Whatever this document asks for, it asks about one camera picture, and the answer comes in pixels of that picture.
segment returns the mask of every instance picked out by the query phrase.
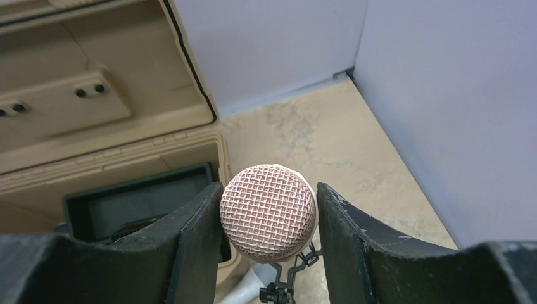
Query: white panel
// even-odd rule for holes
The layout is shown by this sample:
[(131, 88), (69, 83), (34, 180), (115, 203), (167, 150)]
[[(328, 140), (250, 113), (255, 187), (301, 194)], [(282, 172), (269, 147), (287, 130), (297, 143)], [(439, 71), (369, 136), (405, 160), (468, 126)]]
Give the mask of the white panel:
[(459, 246), (537, 239), (537, 3), (369, 4), (358, 88)]
[(354, 65), (367, 0), (175, 0), (221, 116)]

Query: metal mesh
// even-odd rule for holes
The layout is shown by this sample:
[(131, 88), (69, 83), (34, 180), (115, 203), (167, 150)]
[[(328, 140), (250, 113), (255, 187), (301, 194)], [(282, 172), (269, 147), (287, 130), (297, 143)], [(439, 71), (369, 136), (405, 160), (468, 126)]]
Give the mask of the metal mesh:
[(257, 262), (278, 262), (306, 245), (315, 230), (315, 200), (307, 183), (279, 165), (237, 174), (220, 203), (227, 237)]

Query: open case lid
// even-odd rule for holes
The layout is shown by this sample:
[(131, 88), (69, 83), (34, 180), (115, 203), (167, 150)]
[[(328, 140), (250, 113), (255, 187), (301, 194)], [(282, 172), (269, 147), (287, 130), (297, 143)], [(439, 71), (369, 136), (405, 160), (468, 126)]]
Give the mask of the open case lid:
[(168, 0), (0, 0), (0, 174), (218, 120)]

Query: tan plastic case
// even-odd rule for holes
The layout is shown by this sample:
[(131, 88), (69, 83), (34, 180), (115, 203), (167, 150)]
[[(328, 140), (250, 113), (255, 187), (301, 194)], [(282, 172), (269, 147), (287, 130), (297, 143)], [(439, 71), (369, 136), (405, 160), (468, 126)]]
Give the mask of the tan plastic case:
[[(53, 232), (67, 194), (200, 162), (230, 179), (167, 0), (1, 2), (0, 115), (0, 232)], [(248, 267), (231, 250), (217, 285)]]

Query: microphone clip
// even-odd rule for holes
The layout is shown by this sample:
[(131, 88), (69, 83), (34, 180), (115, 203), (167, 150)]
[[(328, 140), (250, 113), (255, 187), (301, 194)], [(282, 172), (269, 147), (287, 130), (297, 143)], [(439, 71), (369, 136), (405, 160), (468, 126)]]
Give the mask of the microphone clip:
[(282, 275), (282, 265), (278, 263), (270, 264), (276, 270), (275, 281), (270, 283), (266, 288), (259, 289), (259, 299), (262, 303), (272, 302), (274, 304), (295, 304), (294, 295), (294, 278), (296, 273), (317, 263), (322, 250), (317, 251), (313, 242), (309, 245), (310, 252), (305, 255), (299, 253), (294, 259), (294, 266), (287, 271), (287, 282), (280, 281)]

